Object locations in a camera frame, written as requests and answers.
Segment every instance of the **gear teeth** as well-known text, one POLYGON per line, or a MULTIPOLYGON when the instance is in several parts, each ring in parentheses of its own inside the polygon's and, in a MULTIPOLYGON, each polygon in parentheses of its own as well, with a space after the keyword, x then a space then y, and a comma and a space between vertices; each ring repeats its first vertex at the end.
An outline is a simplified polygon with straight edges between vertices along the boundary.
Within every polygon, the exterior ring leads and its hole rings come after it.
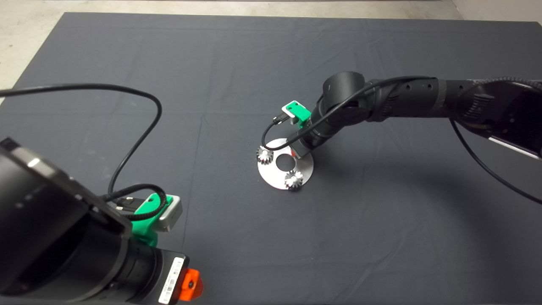
POLYGON ((267 150, 263 146, 258 147, 256 151, 256 160, 262 164, 270 164, 273 160, 273 151, 267 150))
POLYGON ((298 190, 303 184, 303 174, 298 170, 291 170, 284 177, 284 185, 288 190, 298 190))

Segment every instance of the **gray fabric mat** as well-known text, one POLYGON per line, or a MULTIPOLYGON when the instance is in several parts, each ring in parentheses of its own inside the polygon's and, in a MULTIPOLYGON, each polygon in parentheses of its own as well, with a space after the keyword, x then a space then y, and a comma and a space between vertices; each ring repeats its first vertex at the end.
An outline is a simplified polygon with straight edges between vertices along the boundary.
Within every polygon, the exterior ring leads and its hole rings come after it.
MULTIPOLYGON (((541 303, 542 207, 478 167, 445 119, 343 129, 313 153, 298 193, 268 186, 254 160, 280 107, 312 108, 334 73, 542 79, 541 54, 537 23, 67 13, 16 86, 111 82, 163 102, 117 187, 155 183, 183 199, 159 246, 202 272, 194 304, 541 303)), ((0 136, 101 194, 153 115, 108 92, 9 98, 0 136)), ((542 163, 466 138, 542 196, 542 163)))

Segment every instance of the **barcode label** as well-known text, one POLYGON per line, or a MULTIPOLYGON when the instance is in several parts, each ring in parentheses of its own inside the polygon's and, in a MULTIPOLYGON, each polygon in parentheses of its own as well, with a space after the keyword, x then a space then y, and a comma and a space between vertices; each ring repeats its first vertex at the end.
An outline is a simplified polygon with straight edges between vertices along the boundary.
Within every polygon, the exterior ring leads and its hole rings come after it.
POLYGON ((173 264, 171 264, 170 272, 167 274, 167 278, 164 283, 164 287, 162 288, 162 293, 160 294, 158 302, 162 304, 168 304, 170 302, 171 294, 173 293, 173 289, 175 289, 177 277, 179 277, 179 273, 181 268, 183 267, 183 263, 184 258, 176 257, 175 259, 173 259, 173 264))

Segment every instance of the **orange plastic part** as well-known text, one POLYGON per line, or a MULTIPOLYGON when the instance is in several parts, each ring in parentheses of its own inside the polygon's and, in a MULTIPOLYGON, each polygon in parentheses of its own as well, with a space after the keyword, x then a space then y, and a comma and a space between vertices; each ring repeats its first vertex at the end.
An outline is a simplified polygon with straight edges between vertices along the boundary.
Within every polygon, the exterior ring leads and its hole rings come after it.
POLYGON ((180 286, 179 300, 190 301, 201 296, 203 292, 203 282, 199 277, 199 271, 188 269, 184 276, 183 283, 180 286))

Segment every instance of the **silver metal disc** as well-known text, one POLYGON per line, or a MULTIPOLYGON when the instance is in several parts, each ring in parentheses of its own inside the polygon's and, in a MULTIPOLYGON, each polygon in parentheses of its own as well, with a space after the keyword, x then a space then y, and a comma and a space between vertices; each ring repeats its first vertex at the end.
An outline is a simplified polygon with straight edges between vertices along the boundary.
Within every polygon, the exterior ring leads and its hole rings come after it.
MULTIPOLYGON (((286 143, 285 138, 275 139, 267 143, 267 146, 277 147, 283 145, 284 143, 286 143)), ((273 153, 273 160, 269 164, 261 164, 260 162, 256 161, 258 164, 258 171, 260 171, 262 178, 272 187, 278 189, 288 189, 285 185, 285 177, 288 172, 280 170, 276 165, 276 160, 280 155, 292 156, 292 149, 288 146, 283 149, 275 150, 273 153)), ((304 185, 311 178, 312 170, 314 169, 312 155, 307 154, 301 159, 297 159, 293 156, 292 158, 295 160, 295 167, 293 170, 301 172, 303 175, 303 182, 301 185, 304 185)))

